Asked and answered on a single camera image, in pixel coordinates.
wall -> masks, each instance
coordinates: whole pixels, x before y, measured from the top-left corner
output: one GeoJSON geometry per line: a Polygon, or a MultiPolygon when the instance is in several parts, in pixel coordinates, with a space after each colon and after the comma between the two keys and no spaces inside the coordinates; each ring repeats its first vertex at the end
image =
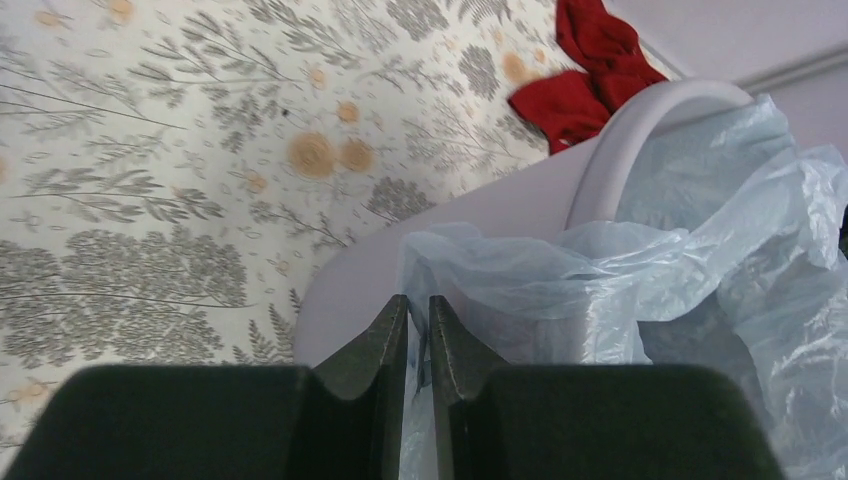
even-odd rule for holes
{"type": "Polygon", "coordinates": [[[848,65],[769,93],[801,145],[832,143],[848,159],[848,65]]]}
{"type": "Polygon", "coordinates": [[[605,0],[686,76],[738,82],[848,45],[846,0],[605,0]]]}

wallpaper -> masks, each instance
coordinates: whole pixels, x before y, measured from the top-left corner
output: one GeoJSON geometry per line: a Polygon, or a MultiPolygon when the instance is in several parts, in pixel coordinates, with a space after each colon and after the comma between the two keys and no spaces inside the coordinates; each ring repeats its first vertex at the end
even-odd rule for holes
{"type": "Polygon", "coordinates": [[[286,363],[340,249],[546,157],[552,0],[0,0],[0,471],[107,362],[286,363]]]}

